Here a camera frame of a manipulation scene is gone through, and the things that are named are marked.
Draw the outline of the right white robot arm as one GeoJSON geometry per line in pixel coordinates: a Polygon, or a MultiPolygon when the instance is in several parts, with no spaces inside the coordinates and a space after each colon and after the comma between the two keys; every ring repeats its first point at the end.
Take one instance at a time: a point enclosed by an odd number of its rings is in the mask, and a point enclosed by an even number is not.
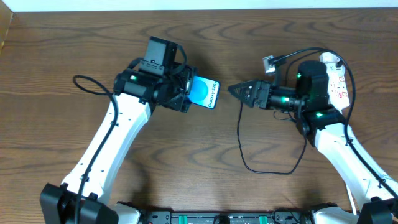
{"type": "Polygon", "coordinates": [[[359,207],[357,215],[336,205],[323,204],[309,211],[312,223],[392,223],[397,216],[397,182],[359,143],[337,100],[346,99],[344,73],[334,63],[305,61],[298,67],[295,88],[265,80],[231,85],[228,91],[250,108],[291,111],[299,132],[322,153],[351,190],[359,207]]]}

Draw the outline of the blue Samsung Galaxy smartphone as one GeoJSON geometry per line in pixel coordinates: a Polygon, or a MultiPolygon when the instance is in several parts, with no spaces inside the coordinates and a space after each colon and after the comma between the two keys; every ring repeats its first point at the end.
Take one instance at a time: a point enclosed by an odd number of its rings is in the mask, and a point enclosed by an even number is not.
{"type": "Polygon", "coordinates": [[[193,104],[215,109],[220,87],[219,81],[195,76],[188,99],[193,104]]]}

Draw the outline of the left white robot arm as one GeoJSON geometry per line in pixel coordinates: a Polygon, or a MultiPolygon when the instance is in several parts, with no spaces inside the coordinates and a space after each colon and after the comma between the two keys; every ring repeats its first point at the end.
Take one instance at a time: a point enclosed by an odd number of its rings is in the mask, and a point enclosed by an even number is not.
{"type": "Polygon", "coordinates": [[[118,170],[133,140],[156,106],[187,112],[194,67],[176,62],[181,45],[151,37],[145,56],[119,73],[101,126],[84,155],[60,186],[47,184],[40,194],[46,223],[139,223],[140,211],[124,202],[109,207],[118,170]]]}

